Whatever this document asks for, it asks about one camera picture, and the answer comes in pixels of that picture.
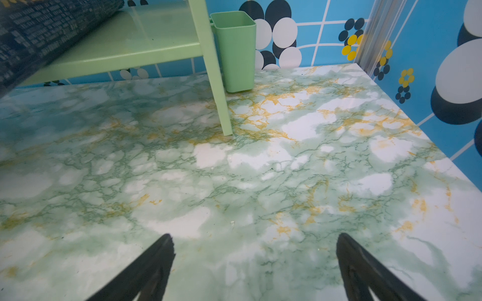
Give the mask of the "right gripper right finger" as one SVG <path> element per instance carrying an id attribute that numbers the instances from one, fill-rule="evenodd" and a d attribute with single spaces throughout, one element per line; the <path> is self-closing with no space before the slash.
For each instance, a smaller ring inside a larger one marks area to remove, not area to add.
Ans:
<path id="1" fill-rule="evenodd" d="M 424 300 L 347 233 L 338 237 L 336 256 L 348 300 Z"/>

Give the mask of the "green plastic cup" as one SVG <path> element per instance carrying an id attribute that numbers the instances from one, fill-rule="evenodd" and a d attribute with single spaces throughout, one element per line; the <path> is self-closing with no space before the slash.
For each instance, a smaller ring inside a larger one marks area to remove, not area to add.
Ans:
<path id="1" fill-rule="evenodd" d="M 254 87 L 256 23 L 244 11 L 210 15 L 217 37 L 225 89 L 228 93 Z"/>

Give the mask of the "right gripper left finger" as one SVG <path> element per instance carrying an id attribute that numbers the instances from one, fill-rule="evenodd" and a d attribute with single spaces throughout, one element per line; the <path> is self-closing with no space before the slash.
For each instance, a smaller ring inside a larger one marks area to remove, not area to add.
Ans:
<path id="1" fill-rule="evenodd" d="M 162 300 L 174 258 L 173 238 L 164 234 L 89 300 Z"/>

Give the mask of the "green two-tier wooden shelf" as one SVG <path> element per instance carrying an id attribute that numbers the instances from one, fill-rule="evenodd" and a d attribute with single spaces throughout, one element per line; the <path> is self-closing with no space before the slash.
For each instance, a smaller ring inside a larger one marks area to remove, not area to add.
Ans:
<path id="1" fill-rule="evenodd" d="M 119 11 L 21 85 L 199 56 L 204 59 L 223 134 L 231 135 L 232 124 L 204 1 L 132 6 Z"/>

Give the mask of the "dark blue Barilla spaghetti package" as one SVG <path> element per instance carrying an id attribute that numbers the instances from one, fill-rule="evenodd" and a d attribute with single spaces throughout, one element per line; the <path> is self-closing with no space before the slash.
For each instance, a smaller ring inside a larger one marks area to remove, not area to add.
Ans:
<path id="1" fill-rule="evenodd" d="M 1 95 L 123 7 L 124 1 L 1 1 Z"/>

